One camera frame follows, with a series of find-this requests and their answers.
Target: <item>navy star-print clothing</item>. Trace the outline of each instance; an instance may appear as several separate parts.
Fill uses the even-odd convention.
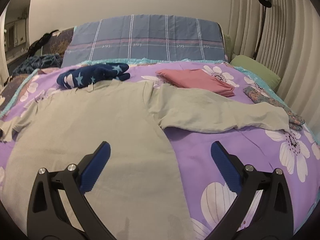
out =
[[[124,73],[129,66],[124,63],[107,63],[71,69],[62,73],[57,78],[57,83],[65,88],[83,88],[101,80],[113,78],[124,81],[130,78],[129,73]]]

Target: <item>dark cloth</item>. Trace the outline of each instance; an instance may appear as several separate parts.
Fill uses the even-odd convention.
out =
[[[42,54],[59,54],[63,58],[72,37],[73,28],[52,34],[49,41],[42,46]]]
[[[29,57],[13,70],[12,78],[20,74],[31,74],[36,68],[60,68],[61,64],[62,58],[59,54]]]
[[[34,56],[34,54],[41,49],[42,46],[44,46],[51,38],[52,34],[54,32],[56,32],[58,30],[54,30],[50,33],[45,33],[41,39],[39,39],[38,41],[35,41],[34,43],[32,43],[28,49],[28,57],[32,57]]]
[[[297,130],[297,131],[302,131],[303,127],[302,125],[305,123],[305,121],[303,120],[303,118],[295,113],[292,112],[292,110],[281,104],[279,101],[273,99],[273,98],[268,98],[265,97],[264,95],[262,95],[259,91],[255,90],[253,87],[246,87],[243,89],[243,92],[249,97],[251,98],[251,100],[257,104],[257,103],[261,103],[261,102],[267,102],[273,106],[277,106],[277,107],[282,107],[285,112],[287,113],[288,117],[289,117],[289,127],[291,129]]]
[[[91,83],[113,78],[124,81],[130,78],[129,73],[124,73],[128,69],[129,66],[124,63],[95,64],[66,71],[58,76],[57,83],[71,89],[87,87]]]

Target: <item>beige curtain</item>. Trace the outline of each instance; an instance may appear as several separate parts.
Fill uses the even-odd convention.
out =
[[[234,53],[252,57],[260,34],[258,0],[232,0],[229,36]],[[282,78],[277,94],[320,140],[320,17],[310,0],[272,0],[257,61]]]
[[[295,9],[293,0],[272,0],[266,10],[266,21],[257,61],[283,77],[291,52]]]
[[[252,57],[261,17],[258,0],[232,0],[228,35],[236,55]]]
[[[232,0],[229,36],[236,55],[252,57],[261,32],[262,9],[258,0]],[[272,0],[272,8],[266,9],[257,61],[280,77],[291,51],[293,19],[293,0]]]
[[[320,139],[320,17],[310,0],[294,0],[292,48],[277,94]]]

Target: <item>pillow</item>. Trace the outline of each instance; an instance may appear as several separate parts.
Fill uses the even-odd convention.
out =
[[[224,36],[224,49],[226,50],[226,55],[228,57],[228,61],[230,62],[231,56],[233,54],[231,38],[226,34],[224,34],[223,36]]]
[[[244,69],[255,73],[261,77],[272,90],[275,90],[281,81],[281,78],[276,73],[272,72],[258,61],[245,55],[236,56],[230,64],[237,67],[243,67]]]

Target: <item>cabinet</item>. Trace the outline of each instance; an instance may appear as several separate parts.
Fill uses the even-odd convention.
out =
[[[5,26],[7,33],[4,36],[5,51],[26,42],[26,20],[18,20]]]

